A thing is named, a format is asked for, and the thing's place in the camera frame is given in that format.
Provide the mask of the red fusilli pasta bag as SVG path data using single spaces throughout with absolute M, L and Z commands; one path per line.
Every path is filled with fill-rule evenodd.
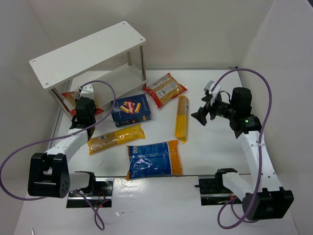
M 61 93 L 61 95 L 71 104 L 72 106 L 72 108 L 70 108 L 71 115 L 72 116 L 76 115 L 76 110 L 75 110 L 76 100 L 79 98 L 80 91 L 78 89 L 75 89 L 74 91 L 71 91 L 71 92 Z M 95 115 L 99 115 L 100 113 L 104 112 L 104 110 L 99 107 L 96 98 L 94 98 L 94 103 L 96 106 Z

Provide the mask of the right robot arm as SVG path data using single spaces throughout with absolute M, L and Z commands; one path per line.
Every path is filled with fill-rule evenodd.
M 223 102 L 221 88 L 205 88 L 205 102 L 191 116 L 206 125 L 206 116 L 213 120 L 220 116 L 229 120 L 230 128 L 240 142 L 250 170 L 252 184 L 246 182 L 233 168 L 218 169 L 217 181 L 221 187 L 229 189 L 242 202 L 244 213 L 249 221 L 283 218 L 294 201 L 291 190 L 285 190 L 274 172 L 261 123 L 251 114 L 251 91 L 247 88 L 234 88 L 229 102 Z

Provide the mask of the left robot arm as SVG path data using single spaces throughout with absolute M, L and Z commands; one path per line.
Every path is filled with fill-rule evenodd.
M 64 198 L 70 191 L 68 162 L 91 138 L 95 124 L 94 100 L 81 97 L 76 101 L 68 137 L 44 153 L 35 153 L 30 160 L 28 194 L 31 196 Z

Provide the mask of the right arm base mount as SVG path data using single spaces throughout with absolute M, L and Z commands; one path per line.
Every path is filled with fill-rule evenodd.
M 202 206 L 224 205 L 235 197 L 232 191 L 218 183 L 214 175 L 199 176 L 194 187 L 200 192 Z

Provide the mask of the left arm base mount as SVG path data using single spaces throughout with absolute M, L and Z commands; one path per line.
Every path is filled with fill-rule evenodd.
M 96 209 L 98 206 L 101 208 L 112 207 L 112 192 L 113 192 L 113 178 L 108 177 L 97 177 L 95 183 L 95 189 L 84 189 L 80 190 L 87 200 Z M 67 198 L 66 208 L 77 209 L 77 208 L 88 208 L 89 204 L 77 193 L 69 193 Z

